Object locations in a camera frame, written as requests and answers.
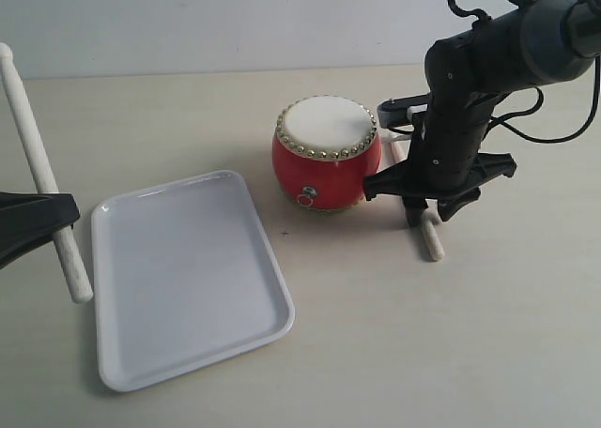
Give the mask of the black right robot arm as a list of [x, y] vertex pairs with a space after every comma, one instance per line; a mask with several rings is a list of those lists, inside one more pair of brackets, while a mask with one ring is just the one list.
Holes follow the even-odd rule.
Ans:
[[417, 225], [429, 201], [450, 220], [479, 199], [482, 186], [512, 176], [509, 154], [481, 151], [487, 134], [507, 125], [494, 116], [511, 94], [576, 80], [600, 67], [600, 0], [507, 0], [514, 9], [493, 18], [447, 0], [468, 31], [436, 41], [424, 59], [428, 92], [388, 99], [378, 106], [379, 125], [407, 135], [407, 157], [362, 183], [367, 199], [401, 198], [408, 223]]

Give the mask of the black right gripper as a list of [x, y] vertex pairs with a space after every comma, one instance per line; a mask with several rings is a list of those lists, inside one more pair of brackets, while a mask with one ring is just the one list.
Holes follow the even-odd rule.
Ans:
[[404, 197], [410, 227], [422, 222], [427, 200], [435, 200], [439, 219], [447, 222], [480, 199], [482, 185], [513, 176], [516, 162], [510, 154], [480, 151], [492, 113], [504, 98], [503, 94], [431, 92], [407, 162], [366, 176], [362, 180], [365, 200], [378, 195]]

